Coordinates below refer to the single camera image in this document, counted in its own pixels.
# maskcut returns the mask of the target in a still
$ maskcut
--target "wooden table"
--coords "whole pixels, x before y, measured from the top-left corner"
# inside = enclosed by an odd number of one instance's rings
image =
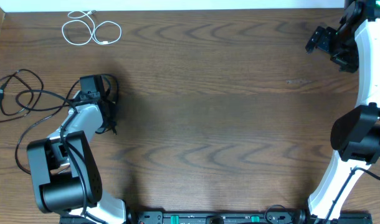
[[[38,73],[65,95],[79,77],[112,73],[121,84],[118,135],[91,142],[103,188],[134,208],[255,211],[274,203],[305,208],[330,161],[334,121],[351,110],[358,74],[327,55],[307,55],[317,26],[338,26],[340,9],[98,12],[122,25],[121,41],[69,45],[66,13],[8,14],[0,35],[0,77]],[[73,41],[86,29],[68,26]],[[113,40],[116,27],[100,29]],[[35,79],[26,80],[39,88]],[[17,109],[12,83],[4,104]],[[56,105],[45,96],[41,106]],[[45,138],[66,117],[24,139]],[[20,134],[47,113],[0,124],[0,223],[57,223],[36,207],[29,175],[14,160]],[[371,169],[380,175],[380,160]],[[380,223],[380,182],[362,176],[343,210]]]

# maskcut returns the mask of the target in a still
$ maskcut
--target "black wire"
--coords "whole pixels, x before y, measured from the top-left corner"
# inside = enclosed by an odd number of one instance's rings
[[[42,79],[41,79],[36,73],[34,73],[33,71],[23,68],[23,69],[19,69],[19,70],[17,70],[17,71],[14,72],[12,75],[6,75],[5,77],[0,78],[0,82],[3,81],[3,80],[5,80],[5,79],[7,79],[7,80],[2,84],[2,86],[1,86],[1,88],[3,88],[3,89],[2,89],[2,91],[3,91],[2,95],[3,95],[3,96],[4,96],[4,88],[7,87],[8,83],[11,81],[11,79],[12,79],[13,77],[14,77],[15,79],[19,80],[19,81],[20,81],[24,86],[26,86],[28,89],[31,89],[31,87],[30,87],[30,86],[29,86],[24,80],[22,80],[21,78],[18,77],[18,75],[20,74],[20,72],[29,72],[30,74],[32,74],[33,76],[35,76],[35,77],[39,80],[39,82],[40,82],[40,88],[41,88],[41,90],[44,89],[44,84],[43,84]],[[40,96],[41,96],[41,94],[38,95],[38,97],[36,98],[35,103],[32,105],[32,107],[35,107],[35,106],[36,106],[36,104],[38,103],[38,101],[39,101],[39,99],[40,99]],[[27,106],[29,106],[30,103],[32,103],[33,99],[34,99],[34,94],[31,93],[31,98],[30,98],[30,100],[29,100]],[[21,113],[21,112],[24,111],[23,109],[21,109],[20,111],[17,111],[17,112],[15,112],[15,113],[13,113],[13,114],[7,114],[7,113],[4,111],[4,109],[3,109],[2,100],[3,100],[3,97],[0,98],[0,109],[1,109],[2,113],[3,113],[5,116],[14,116],[14,115],[17,115],[17,114],[19,114],[19,113]],[[15,118],[10,118],[10,119],[5,119],[5,120],[0,120],[0,123],[7,122],[7,121],[14,121],[14,120],[16,120],[16,119],[23,118],[23,117],[27,116],[29,113],[30,113],[30,111],[28,111],[28,112],[27,112],[26,114],[24,114],[24,115],[17,116],[17,117],[15,117]]]
[[[93,215],[89,214],[88,212],[86,213],[85,217],[91,219],[93,222],[96,222],[96,223],[99,222],[99,223],[101,223],[101,224],[107,224],[106,221],[103,221],[103,220],[101,220],[101,219],[99,219],[99,218],[97,218],[97,217],[94,217]]]
[[[71,95],[71,92],[72,90],[75,88],[75,86],[78,84],[79,80],[77,80],[72,86],[71,86],[71,89],[69,90],[69,92],[67,93],[67,96],[65,97],[65,100],[68,100],[69,96]],[[22,139],[24,138],[24,136],[34,127],[36,127],[38,124],[41,124],[42,122],[46,121],[47,119],[50,119],[51,117],[53,117],[54,115],[56,115],[58,112],[61,111],[61,109],[65,106],[65,103],[66,101],[64,100],[63,104],[60,106],[60,108],[53,112],[52,114],[38,120],[37,122],[35,122],[34,124],[32,124],[31,126],[29,126],[20,136],[18,142],[17,142],[17,145],[16,145],[16,148],[15,148],[15,151],[14,151],[14,158],[16,160],[16,164],[18,166],[18,168],[20,168],[20,170],[22,170],[23,172],[27,173],[27,174],[31,174],[31,171],[26,169],[24,166],[22,166],[22,164],[20,163],[19,159],[18,159],[18,149],[19,149],[19,146],[20,146],[20,143],[22,141]]]
[[[45,109],[35,109],[35,108],[28,108],[26,106],[24,106],[23,104],[21,104],[21,102],[19,101],[20,99],[20,96],[23,95],[24,93],[46,93],[46,94],[49,94],[49,95],[52,95],[54,97],[57,97],[61,100],[63,100],[65,103],[67,103],[70,107],[72,107],[72,109],[74,109],[74,111],[76,113],[78,113],[78,110],[76,109],[75,105],[68,99],[56,94],[56,93],[53,93],[51,91],[47,91],[47,90],[23,90],[21,92],[19,92],[17,95],[16,95],[16,103],[24,108],[24,109],[27,109],[27,110],[30,110],[30,111],[49,111],[49,110],[54,110],[54,109],[58,109],[58,108],[61,108],[63,106],[55,106],[55,107],[52,107],[52,108],[45,108]]]
[[[78,150],[73,145],[69,146],[67,144],[67,142],[65,141],[65,137],[64,137],[64,132],[66,131],[66,128],[67,128],[68,124],[75,118],[75,116],[77,114],[78,114],[78,110],[76,108],[74,108],[74,113],[68,118],[68,120],[64,123],[64,125],[61,126],[61,128],[60,128],[60,141],[61,141],[63,147],[65,148],[65,150],[67,151],[67,154],[68,154],[68,157],[69,157],[70,161],[72,162],[72,164],[74,165],[75,169],[78,172],[78,176],[79,176],[79,179],[80,179],[80,184],[82,186],[82,192],[83,192],[83,207],[82,207],[81,215],[85,215],[86,208],[87,208],[87,194],[86,194],[85,179],[83,178],[82,171],[80,170],[78,162],[75,159],[74,155],[72,154],[71,150],[75,149],[75,153],[78,156],[81,156],[81,154],[78,152]]]
[[[96,133],[96,134],[104,134],[104,133],[106,133],[107,131],[111,131],[111,128],[109,128],[109,129],[104,128],[103,131],[96,131],[95,133]]]
[[[324,224],[328,222],[328,219],[330,218],[331,214],[333,213],[334,207],[337,204],[338,199],[340,199],[340,197],[341,197],[342,193],[344,192],[347,184],[350,182],[352,176],[354,176],[355,173],[356,173],[356,171],[358,171],[358,170],[361,170],[361,171],[369,174],[371,177],[374,177],[375,179],[377,179],[377,180],[380,181],[380,176],[378,176],[376,174],[373,174],[372,172],[370,172],[370,171],[368,171],[366,169],[363,169],[363,168],[360,168],[360,167],[355,167],[355,168],[351,169],[351,172],[349,173],[349,176],[346,179],[345,183],[342,185],[341,190],[338,192],[337,197],[333,200],[333,204],[331,205],[330,210],[328,211],[328,214],[327,214],[325,220],[323,221]]]
[[[107,91],[105,92],[106,96],[109,96],[110,92],[112,91],[112,86],[111,86],[111,82],[109,81],[108,78],[106,78],[104,75],[102,75],[102,78],[103,80],[105,80],[108,84],[108,89]]]
[[[110,75],[110,74],[103,74],[102,77],[104,77],[104,76],[108,76],[108,77],[111,77],[111,78],[114,79],[114,82],[115,82],[115,88],[116,88],[116,93],[115,93],[115,96],[114,96],[114,98],[113,98],[113,103],[114,103],[114,104],[117,104],[117,103],[118,103],[118,100],[119,100],[119,97],[118,97],[119,94],[118,94],[118,92],[119,92],[119,90],[120,90],[120,85],[119,85],[119,83],[118,83],[118,80],[116,79],[115,76]]]

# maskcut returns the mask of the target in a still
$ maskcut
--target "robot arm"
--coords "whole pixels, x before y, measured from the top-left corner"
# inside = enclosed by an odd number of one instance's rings
[[[98,130],[114,128],[115,104],[107,100],[101,75],[82,77],[80,84],[81,91],[73,100],[76,110],[69,109],[62,124],[64,130],[59,128],[46,139],[31,142],[27,147],[37,206],[44,213],[82,216],[96,223],[124,223],[125,203],[102,189],[100,174],[88,145]],[[74,152],[79,170],[60,140],[61,131],[69,145],[68,150]],[[52,175],[51,170],[67,165],[71,166],[71,172]],[[84,200],[87,206],[82,213]]]
[[[340,23],[337,30],[318,27],[306,49],[310,53],[319,48],[330,54],[342,71],[353,73],[359,69],[359,95],[355,109],[333,125],[333,157],[320,185],[308,198],[308,214],[305,216],[305,211],[300,210],[298,221],[294,222],[297,224],[338,219],[343,202],[362,174],[355,172],[355,168],[367,170],[380,157],[380,5],[375,0],[347,2]],[[88,144],[97,131],[109,127],[115,132],[115,104],[107,100],[102,76],[82,77],[80,82],[81,91],[74,97],[75,106],[69,110],[62,124],[64,128],[27,147],[37,206],[44,213],[80,216],[95,223],[137,224],[138,217],[126,209],[125,203],[102,189]],[[71,172],[52,174],[52,170],[68,164]],[[232,214],[225,218],[233,218],[235,223],[245,223],[241,220],[249,217],[254,217],[255,222],[267,221],[267,213],[277,223],[287,223],[293,217],[288,212],[267,211],[263,216]],[[162,223],[162,215],[155,215],[157,223]],[[164,218],[169,217],[171,223],[179,224],[178,215],[167,213]],[[368,216],[357,218],[371,221]],[[208,220],[208,215],[194,217],[189,213],[183,218],[186,223],[208,223]]]
[[[318,27],[306,50],[331,55],[342,71],[359,67],[355,109],[338,119],[331,130],[333,155],[318,188],[308,198],[310,220],[340,217],[342,204],[363,172],[380,157],[380,5],[375,1],[347,2],[338,30]]]

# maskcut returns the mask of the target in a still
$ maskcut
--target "white wall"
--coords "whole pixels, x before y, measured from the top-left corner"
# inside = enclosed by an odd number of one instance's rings
[[[148,11],[343,7],[344,0],[0,0],[4,12]]]

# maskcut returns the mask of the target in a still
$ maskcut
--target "black bracket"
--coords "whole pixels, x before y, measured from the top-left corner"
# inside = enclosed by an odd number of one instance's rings
[[[100,108],[103,116],[103,124],[97,130],[97,134],[104,133],[106,130],[111,129],[116,134],[115,115],[116,115],[116,102],[112,102],[107,99],[111,89],[105,91],[103,78],[101,75],[89,75],[80,78],[81,92],[77,98],[77,105],[86,103],[95,103]]]
[[[82,160],[79,155],[73,153],[85,179],[89,207],[94,207],[102,198],[102,181],[85,133],[83,131],[70,133],[65,140],[73,145],[83,158]],[[27,155],[35,201],[39,210],[44,213],[65,214],[71,209],[83,206],[83,191],[75,166],[71,164],[71,172],[53,175],[51,173],[60,167],[57,157],[67,158],[60,139],[33,141],[28,144]]]
[[[318,48],[330,55],[330,60],[340,66],[340,71],[354,73],[359,68],[359,52],[354,41],[355,28],[360,21],[364,3],[353,1],[340,19],[340,27],[317,27],[306,45],[308,54]]]
[[[337,119],[331,129],[331,146],[341,160],[355,159],[374,164],[380,157],[380,108],[360,105]]]

